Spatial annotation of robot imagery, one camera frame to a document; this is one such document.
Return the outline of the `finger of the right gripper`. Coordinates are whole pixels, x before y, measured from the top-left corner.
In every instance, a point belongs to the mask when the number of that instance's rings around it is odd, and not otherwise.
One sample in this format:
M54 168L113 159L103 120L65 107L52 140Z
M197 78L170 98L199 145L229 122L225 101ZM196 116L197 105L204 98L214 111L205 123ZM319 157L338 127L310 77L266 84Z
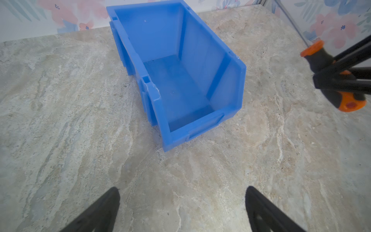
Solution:
M356 43L336 56L330 56L333 61L324 69L325 73L341 73L348 70L357 73L370 73L371 66L355 67L371 58L371 36Z
M313 76L316 89L371 94L371 72L355 72L355 79L342 79L340 72L324 72Z

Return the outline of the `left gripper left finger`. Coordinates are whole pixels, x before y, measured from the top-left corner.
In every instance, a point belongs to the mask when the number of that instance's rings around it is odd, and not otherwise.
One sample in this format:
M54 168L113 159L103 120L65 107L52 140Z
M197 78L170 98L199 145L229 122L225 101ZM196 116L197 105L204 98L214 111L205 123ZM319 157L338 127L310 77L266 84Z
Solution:
M62 229L63 232L112 232L120 206L120 194L110 188L75 220Z

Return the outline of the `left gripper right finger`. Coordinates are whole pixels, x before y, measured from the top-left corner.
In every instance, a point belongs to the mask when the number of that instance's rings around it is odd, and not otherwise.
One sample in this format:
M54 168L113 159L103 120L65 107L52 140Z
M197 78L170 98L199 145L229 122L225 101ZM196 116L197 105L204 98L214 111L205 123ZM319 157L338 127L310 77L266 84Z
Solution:
M305 232L253 186L246 189L245 207L253 232Z

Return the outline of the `orange black screwdriver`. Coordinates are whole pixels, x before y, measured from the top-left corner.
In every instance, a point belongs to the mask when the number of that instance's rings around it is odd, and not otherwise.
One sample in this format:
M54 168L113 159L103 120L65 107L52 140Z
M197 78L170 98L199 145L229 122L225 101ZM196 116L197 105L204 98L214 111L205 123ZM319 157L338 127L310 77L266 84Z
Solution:
M371 68L356 65L371 58L370 36L333 57L319 40L300 53L314 73L313 82L339 111L354 112L363 108L371 93Z

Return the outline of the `blue plastic storage bin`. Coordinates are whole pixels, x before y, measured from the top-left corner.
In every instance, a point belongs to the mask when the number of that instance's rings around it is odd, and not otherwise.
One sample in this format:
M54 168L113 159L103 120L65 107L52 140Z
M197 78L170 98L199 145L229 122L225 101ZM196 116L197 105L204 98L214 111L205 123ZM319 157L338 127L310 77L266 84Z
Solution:
M246 65L184 2L107 7L128 75L164 151L233 117L242 107Z

